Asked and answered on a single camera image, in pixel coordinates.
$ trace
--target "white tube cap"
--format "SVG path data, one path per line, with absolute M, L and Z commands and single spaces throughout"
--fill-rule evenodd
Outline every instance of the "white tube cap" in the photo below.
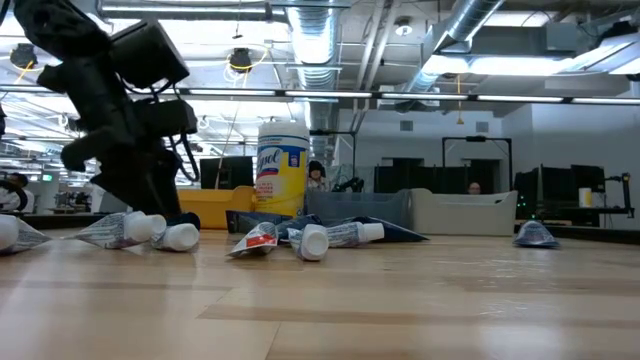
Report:
M 384 226 L 382 224 L 363 224 L 363 226 L 364 237 L 367 242 L 384 238 Z
M 19 231 L 18 219 L 15 216 L 0 215 L 0 250 L 16 243 Z
M 149 241 L 151 237 L 160 235 L 167 229 L 167 221 L 160 215 L 146 216 L 143 213 L 133 213 L 128 217 L 125 233 L 139 243 Z
M 321 260 L 329 250 L 329 236 L 324 226 L 309 224 L 304 228 L 300 255 L 307 260 Z
M 200 232 L 193 224 L 171 226 L 164 233 L 164 245 L 175 251 L 186 251 L 200 240 Z

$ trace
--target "ductwork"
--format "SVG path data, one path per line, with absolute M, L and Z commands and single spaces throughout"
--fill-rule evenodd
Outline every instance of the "ductwork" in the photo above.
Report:
M 269 3 L 231 4 L 215 6 L 202 1 L 180 1 L 179 6 L 154 1 L 99 0 L 98 15 L 110 19 L 159 20 L 216 20 L 216 21 L 266 21 L 287 23 L 283 8 L 272 8 Z
M 457 52 L 464 52 L 464 49 L 470 49 L 470 42 L 473 36 L 480 30 L 480 28 L 489 20 L 491 15 L 498 10 L 500 5 L 505 0 L 458 0 L 453 6 L 452 14 L 447 18 L 444 24 L 438 24 L 436 26 L 444 26 L 444 29 L 438 29 L 435 31 L 433 27 L 430 29 L 424 45 L 425 52 L 428 54 L 425 57 L 425 63 L 422 64 L 420 69 L 409 81 L 404 88 L 403 92 L 426 92 L 433 84 L 435 84 L 438 77 L 442 74 L 428 72 L 425 65 L 429 61 L 429 57 L 438 50 L 458 43 L 466 43 L 462 46 L 462 50 Z M 396 105 L 396 110 L 401 112 L 409 111 L 414 102 L 401 102 Z
M 288 8 L 293 28 L 292 46 L 296 62 L 302 65 L 326 65 L 334 61 L 339 13 L 331 8 Z M 302 68 L 298 70 L 300 86 L 306 90 L 331 90 L 336 86 L 336 71 Z M 338 125 L 338 104 L 310 101 L 307 104 L 311 129 L 335 130 Z M 335 145 L 335 136 L 312 139 L 311 156 L 328 162 Z

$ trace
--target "person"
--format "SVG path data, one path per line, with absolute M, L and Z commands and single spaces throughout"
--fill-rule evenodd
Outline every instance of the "person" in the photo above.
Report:
M 309 162 L 307 188 L 316 191 L 331 191 L 326 176 L 324 166 L 319 161 L 313 160 Z
M 21 188 L 27 196 L 27 206 L 22 209 L 22 212 L 33 213 L 35 197 L 31 191 L 25 189 L 25 187 L 29 185 L 29 179 L 23 174 L 13 173 L 9 175 L 7 181 Z M 0 206 L 4 211 L 16 210 L 18 206 L 20 206 L 20 197 L 15 192 L 9 192 L 7 189 L 0 188 Z
M 480 188 L 480 184 L 473 182 L 469 184 L 469 189 L 467 189 L 469 195 L 480 195 L 482 194 L 482 189 Z

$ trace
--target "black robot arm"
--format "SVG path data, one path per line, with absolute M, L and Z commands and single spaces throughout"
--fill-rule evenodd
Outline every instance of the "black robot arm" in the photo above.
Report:
M 195 133 L 193 109 L 157 96 L 134 102 L 125 85 L 166 89 L 189 76 L 160 24 L 141 21 L 109 36 L 68 0 L 16 0 L 14 14 L 34 45 L 62 61 L 45 66 L 38 84 L 67 94 L 84 126 L 86 135 L 62 150 L 65 167 L 85 171 L 96 158 L 91 182 L 135 210 L 180 214 L 174 179 L 182 160 L 162 138 Z

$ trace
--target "wooden table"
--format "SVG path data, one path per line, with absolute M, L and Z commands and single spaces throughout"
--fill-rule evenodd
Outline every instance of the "wooden table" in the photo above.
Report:
M 640 359 L 640 247 L 508 238 L 230 260 L 51 241 L 0 258 L 0 359 Z

